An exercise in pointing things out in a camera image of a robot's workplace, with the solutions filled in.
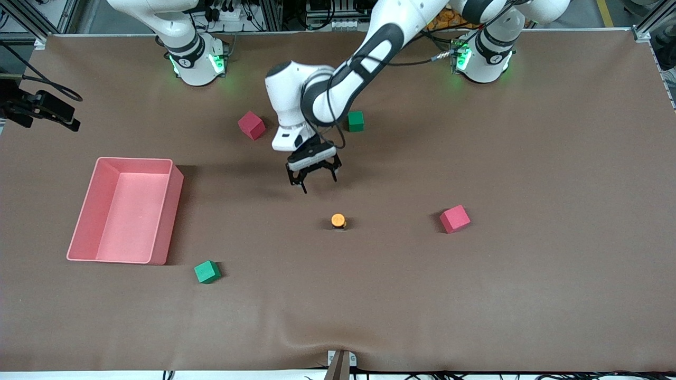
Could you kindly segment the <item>brown table mat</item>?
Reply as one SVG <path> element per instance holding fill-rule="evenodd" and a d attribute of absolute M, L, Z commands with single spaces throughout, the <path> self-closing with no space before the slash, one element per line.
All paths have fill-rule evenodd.
<path fill-rule="evenodd" d="M 492 84 L 386 68 L 353 104 L 365 130 L 337 183 L 316 171 L 305 194 L 270 146 L 265 74 L 338 65 L 362 39 L 240 36 L 203 88 L 153 37 L 34 52 L 84 101 L 79 132 L 0 136 L 0 371 L 309 368 L 343 348 L 372 371 L 676 372 L 676 113 L 650 46 L 527 31 Z M 101 157 L 183 173 L 165 265 L 66 258 Z M 456 205 L 471 223 L 448 234 Z M 200 284 L 206 260 L 222 277 Z"/>

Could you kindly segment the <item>pink foam cube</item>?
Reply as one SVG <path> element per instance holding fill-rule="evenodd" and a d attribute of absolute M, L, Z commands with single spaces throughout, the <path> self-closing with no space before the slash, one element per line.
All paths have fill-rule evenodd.
<path fill-rule="evenodd" d="M 253 111 L 247 111 L 238 120 L 238 127 L 251 140 L 260 139 L 266 131 L 264 121 Z"/>
<path fill-rule="evenodd" d="M 467 227 L 471 223 L 471 219 L 463 205 L 456 205 L 452 208 L 444 210 L 439 219 L 442 223 L 445 233 L 453 233 Z"/>

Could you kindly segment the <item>white power strip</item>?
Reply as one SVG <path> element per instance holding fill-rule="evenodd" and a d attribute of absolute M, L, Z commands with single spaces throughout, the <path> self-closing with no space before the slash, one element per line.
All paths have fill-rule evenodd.
<path fill-rule="evenodd" d="M 226 5 L 225 8 L 222 6 L 209 7 L 205 11 L 205 19 L 208 22 L 241 22 L 246 19 L 246 16 L 241 7 L 233 7 L 230 10 L 230 7 Z"/>

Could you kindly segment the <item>white terminal block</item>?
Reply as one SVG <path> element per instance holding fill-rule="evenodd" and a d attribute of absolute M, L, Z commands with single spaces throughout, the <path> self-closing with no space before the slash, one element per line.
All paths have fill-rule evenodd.
<path fill-rule="evenodd" d="M 338 18 L 331 24 L 331 31 L 335 32 L 366 32 L 370 27 L 370 20 L 358 18 Z"/>

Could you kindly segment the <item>pink plastic tray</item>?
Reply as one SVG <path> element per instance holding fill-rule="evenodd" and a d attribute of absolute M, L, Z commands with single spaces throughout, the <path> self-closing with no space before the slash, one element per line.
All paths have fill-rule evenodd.
<path fill-rule="evenodd" d="M 98 158 L 66 258 L 165 264 L 183 180 L 171 159 Z"/>

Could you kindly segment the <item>pile of orange objects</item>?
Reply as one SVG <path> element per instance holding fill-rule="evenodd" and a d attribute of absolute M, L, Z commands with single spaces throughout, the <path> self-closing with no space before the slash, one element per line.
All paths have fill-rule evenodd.
<path fill-rule="evenodd" d="M 441 29 L 456 29 L 456 28 L 469 28 L 473 29 L 477 24 L 467 22 L 466 19 L 461 17 L 461 14 L 456 10 L 444 8 L 436 15 L 432 21 L 427 24 L 426 29 L 428 31 L 441 30 Z"/>

